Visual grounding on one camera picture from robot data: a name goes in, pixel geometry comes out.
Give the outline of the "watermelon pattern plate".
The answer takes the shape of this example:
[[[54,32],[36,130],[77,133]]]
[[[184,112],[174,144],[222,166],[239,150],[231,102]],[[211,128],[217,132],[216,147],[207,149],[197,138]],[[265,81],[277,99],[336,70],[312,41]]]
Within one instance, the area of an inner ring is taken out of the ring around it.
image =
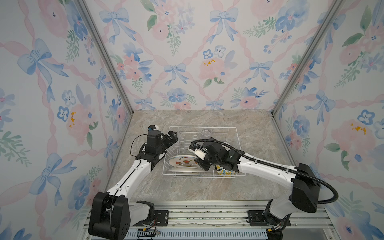
[[[166,160],[166,163],[168,163],[172,167],[198,167],[198,163],[195,161],[197,157],[192,155],[177,155],[170,157],[168,160]]]

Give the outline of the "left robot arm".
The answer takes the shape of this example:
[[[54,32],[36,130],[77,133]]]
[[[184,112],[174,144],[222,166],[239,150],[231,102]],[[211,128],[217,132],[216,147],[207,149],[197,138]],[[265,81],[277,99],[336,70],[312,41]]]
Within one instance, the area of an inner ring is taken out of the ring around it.
[[[91,236],[123,240],[130,227],[147,227],[155,223],[153,203],[138,201],[130,204],[130,199],[140,183],[166,156],[167,149],[177,143],[178,134],[174,131],[164,134],[151,125],[145,137],[147,140],[135,155],[135,161],[127,173],[108,191],[95,195],[88,227]]]

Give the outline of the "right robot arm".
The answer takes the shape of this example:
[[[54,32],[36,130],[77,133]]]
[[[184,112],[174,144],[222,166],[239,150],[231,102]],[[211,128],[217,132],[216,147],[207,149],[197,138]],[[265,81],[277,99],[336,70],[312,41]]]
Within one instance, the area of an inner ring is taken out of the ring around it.
[[[214,139],[192,143],[189,150],[197,156],[196,161],[204,170],[218,165],[224,170],[267,179],[290,190],[290,193],[268,202],[261,220],[269,226],[282,226],[290,214],[298,211],[317,211],[320,184],[314,181],[309,167],[278,165],[257,159]]]

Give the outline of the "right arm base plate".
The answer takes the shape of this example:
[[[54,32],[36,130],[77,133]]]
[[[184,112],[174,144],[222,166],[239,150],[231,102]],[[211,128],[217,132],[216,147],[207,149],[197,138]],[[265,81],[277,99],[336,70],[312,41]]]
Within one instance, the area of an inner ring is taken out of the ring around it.
[[[283,219],[279,219],[274,217],[271,214],[265,214],[264,211],[261,210],[249,210],[247,211],[246,222],[249,223],[252,227],[289,227],[291,226],[290,220],[286,217]]]

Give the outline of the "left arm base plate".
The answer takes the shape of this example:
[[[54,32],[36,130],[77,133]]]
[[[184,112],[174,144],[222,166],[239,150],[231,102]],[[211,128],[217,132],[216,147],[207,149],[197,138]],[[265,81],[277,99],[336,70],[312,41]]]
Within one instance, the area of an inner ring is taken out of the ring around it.
[[[134,224],[134,227],[166,227],[169,222],[169,211],[168,210],[154,210],[150,211],[148,217]]]

